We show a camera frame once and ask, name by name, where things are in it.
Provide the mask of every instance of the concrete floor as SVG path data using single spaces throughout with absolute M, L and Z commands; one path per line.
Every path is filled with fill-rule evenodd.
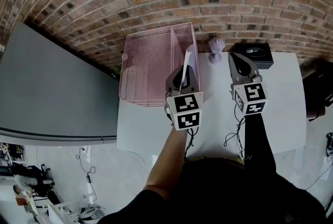
M 333 131 L 332 119 L 333 107 L 327 109 L 325 116 L 308 123 L 304 147 L 274 155 L 278 173 L 299 188 L 308 188 L 332 164 L 325 155 L 325 135 Z M 92 193 L 86 174 L 75 158 L 79 147 L 26 146 L 25 153 L 29 165 L 44 163 L 52 169 L 55 191 L 61 200 L 70 201 Z M 93 146 L 92 152 L 85 155 L 81 152 L 84 169 L 96 167 L 96 173 L 90 174 L 98 198 L 95 203 L 104 207 L 106 214 L 118 211 L 140 192 L 156 159 L 121 151 L 114 144 Z M 333 195 L 332 167 L 309 189 L 323 205 Z

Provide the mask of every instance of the white desk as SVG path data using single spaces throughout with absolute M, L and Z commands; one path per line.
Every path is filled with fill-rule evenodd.
M 302 147 L 306 137 L 306 111 L 301 73 L 295 54 L 273 53 L 274 64 L 260 70 L 266 82 L 268 104 L 262 114 L 273 153 Z M 232 79 L 228 53 L 212 65 L 208 53 L 199 54 L 203 90 L 202 125 L 188 151 L 192 156 L 235 156 L 240 149 L 236 138 L 223 146 L 225 136 L 236 131 L 235 102 L 229 93 Z M 143 107 L 120 100 L 117 146 L 130 152 L 159 155 L 170 133 L 170 120 L 163 107 Z M 244 126 L 240 130 L 244 145 Z

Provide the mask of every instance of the gray partition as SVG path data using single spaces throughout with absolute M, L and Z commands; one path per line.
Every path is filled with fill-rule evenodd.
M 0 84 L 1 135 L 43 145 L 117 136 L 118 80 L 23 23 L 5 49 Z M 1 136 L 5 140 L 21 142 Z

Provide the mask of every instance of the pink basket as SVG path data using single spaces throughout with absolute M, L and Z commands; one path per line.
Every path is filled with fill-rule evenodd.
M 198 50 L 192 23 L 128 35 L 125 42 L 119 96 L 142 106 L 165 105 L 165 81 L 184 63 L 184 54 L 195 47 L 193 68 L 200 88 Z

